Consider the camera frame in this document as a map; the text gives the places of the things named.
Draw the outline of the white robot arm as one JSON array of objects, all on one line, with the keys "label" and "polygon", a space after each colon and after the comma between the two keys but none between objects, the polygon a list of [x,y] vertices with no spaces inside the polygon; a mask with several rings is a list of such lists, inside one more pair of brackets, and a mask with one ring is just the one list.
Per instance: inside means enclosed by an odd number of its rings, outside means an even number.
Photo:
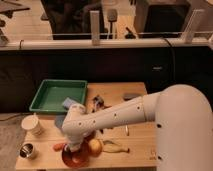
[{"label": "white robot arm", "polygon": [[150,121],[156,127],[157,171],[213,171],[213,110],[190,85],[173,85],[92,114],[74,104],[62,130],[76,151],[87,133]]}]

